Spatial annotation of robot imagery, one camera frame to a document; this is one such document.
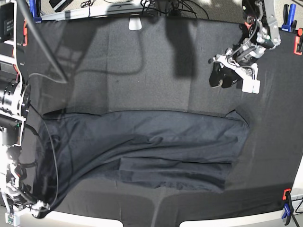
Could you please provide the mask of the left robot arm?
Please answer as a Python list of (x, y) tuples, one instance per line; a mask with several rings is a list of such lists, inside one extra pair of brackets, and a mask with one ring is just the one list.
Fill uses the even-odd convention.
[(281, 44), (278, 21), (272, 0), (243, 0), (242, 9), (248, 36), (237, 48), (228, 48), (224, 54), (212, 58), (209, 85), (229, 88), (241, 81), (242, 92), (258, 94), (257, 60), (266, 50)]

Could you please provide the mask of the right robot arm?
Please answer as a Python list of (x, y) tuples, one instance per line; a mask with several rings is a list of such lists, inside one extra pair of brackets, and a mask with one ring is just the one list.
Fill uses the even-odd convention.
[(11, 55), (0, 55), (0, 63), (13, 69), (12, 73), (0, 73), (0, 193), (10, 220), (25, 212), (37, 217), (49, 208), (47, 203), (35, 198), (23, 182), (27, 177), (26, 169), (35, 167), (36, 163), (19, 161), (27, 127), (30, 87), (25, 84), (18, 67), (17, 10), (15, 0), (0, 2), (0, 42), (12, 48)]

